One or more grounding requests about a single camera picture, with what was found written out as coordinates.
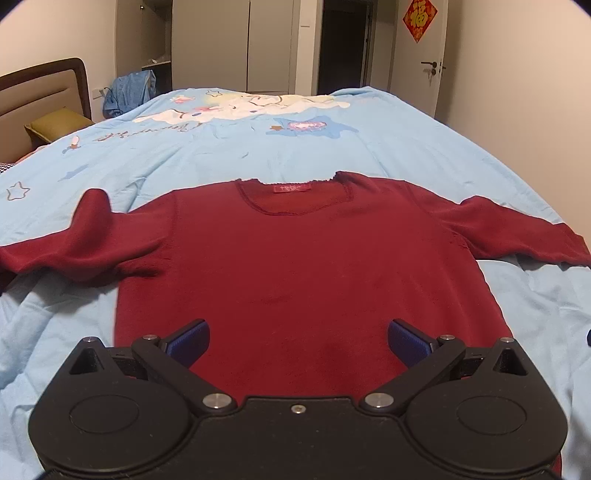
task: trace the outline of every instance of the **blue gripper pad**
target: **blue gripper pad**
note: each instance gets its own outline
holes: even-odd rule
[[[409,368],[432,353],[428,342],[395,321],[390,322],[388,326],[388,346],[392,353]]]
[[[189,368],[202,356],[209,346],[209,325],[200,322],[182,335],[168,342],[165,353]]]

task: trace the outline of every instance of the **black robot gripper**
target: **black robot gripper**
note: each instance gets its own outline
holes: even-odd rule
[[[82,339],[29,421],[40,479],[557,479],[567,434],[519,343],[467,348],[401,320],[390,349],[409,369],[350,398],[248,397],[241,406],[188,368],[207,349],[196,320],[106,348]]]

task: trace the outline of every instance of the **pink clothing tag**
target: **pink clothing tag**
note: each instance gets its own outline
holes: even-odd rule
[[[311,183],[288,183],[283,185],[273,185],[273,192],[275,193],[306,192],[311,189]]]

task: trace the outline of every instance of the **bed headboard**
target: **bed headboard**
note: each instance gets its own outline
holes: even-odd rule
[[[41,143],[25,125],[63,107],[91,117],[81,59],[51,61],[0,77],[0,163],[14,163],[35,150]]]

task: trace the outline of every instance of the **circular cover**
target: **circular cover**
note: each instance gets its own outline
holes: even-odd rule
[[[566,431],[560,407],[545,404],[517,375],[457,380],[429,388],[405,423],[425,450],[464,471],[518,473],[551,463]]]
[[[183,438],[190,416],[177,394],[147,381],[93,376],[48,389],[33,410],[29,436],[43,464],[84,473],[128,471],[157,460]]]

